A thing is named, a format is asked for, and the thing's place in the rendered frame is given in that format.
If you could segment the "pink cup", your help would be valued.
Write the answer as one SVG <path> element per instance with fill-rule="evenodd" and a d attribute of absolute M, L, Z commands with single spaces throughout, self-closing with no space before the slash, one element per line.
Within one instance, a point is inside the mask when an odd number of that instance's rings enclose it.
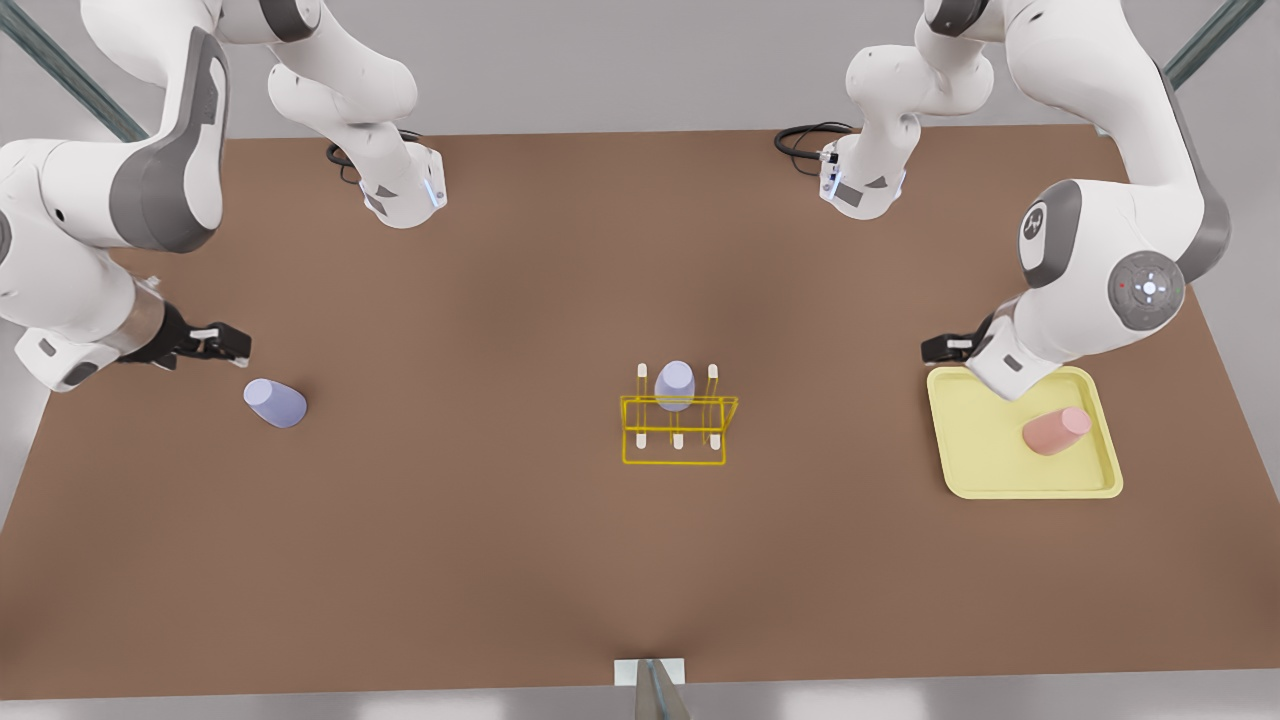
<path fill-rule="evenodd" d="M 1083 407 L 1061 407 L 1029 420 L 1021 428 L 1021 438 L 1030 451 L 1052 456 L 1075 445 L 1091 432 L 1092 425 L 1092 418 Z"/>

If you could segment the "lavender cup lying sideways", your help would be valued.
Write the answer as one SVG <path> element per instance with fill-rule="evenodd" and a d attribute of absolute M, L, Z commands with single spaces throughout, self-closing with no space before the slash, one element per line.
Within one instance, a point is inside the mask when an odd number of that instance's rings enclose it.
<path fill-rule="evenodd" d="M 282 429 L 297 425 L 308 409 L 301 392 L 268 378 L 251 380 L 243 389 L 243 401 L 268 424 Z"/>

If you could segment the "lavender cup upside down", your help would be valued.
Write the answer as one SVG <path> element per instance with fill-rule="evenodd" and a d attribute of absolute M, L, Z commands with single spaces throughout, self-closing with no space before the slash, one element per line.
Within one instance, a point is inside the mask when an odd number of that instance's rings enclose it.
<path fill-rule="evenodd" d="M 685 361 L 667 363 L 658 374 L 654 396 L 658 405 L 669 413 L 681 413 L 689 407 L 695 396 L 696 379 L 692 369 Z"/>

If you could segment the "silver frame post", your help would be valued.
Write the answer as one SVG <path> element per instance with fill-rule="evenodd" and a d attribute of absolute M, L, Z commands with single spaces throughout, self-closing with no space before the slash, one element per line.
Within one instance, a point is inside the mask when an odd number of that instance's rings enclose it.
<path fill-rule="evenodd" d="M 1180 88 L 1266 0 L 1225 0 L 1164 68 L 1174 90 Z"/>
<path fill-rule="evenodd" d="M 635 720 L 691 720 L 680 694 L 685 659 L 617 659 L 614 685 L 635 689 Z"/>
<path fill-rule="evenodd" d="M 122 142 L 148 133 L 15 0 L 0 0 L 0 31 Z"/>

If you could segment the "pale yellow tray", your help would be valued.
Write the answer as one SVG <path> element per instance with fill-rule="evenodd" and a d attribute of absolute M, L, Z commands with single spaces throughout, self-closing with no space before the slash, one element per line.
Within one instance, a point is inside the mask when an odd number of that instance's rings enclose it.
<path fill-rule="evenodd" d="M 961 498 L 1112 498 L 1123 474 L 1092 377 L 1064 366 L 1006 401 L 964 366 L 937 366 L 925 380 L 943 479 Z M 1091 432 L 1052 456 L 1030 451 L 1021 428 L 1061 407 L 1083 407 Z"/>

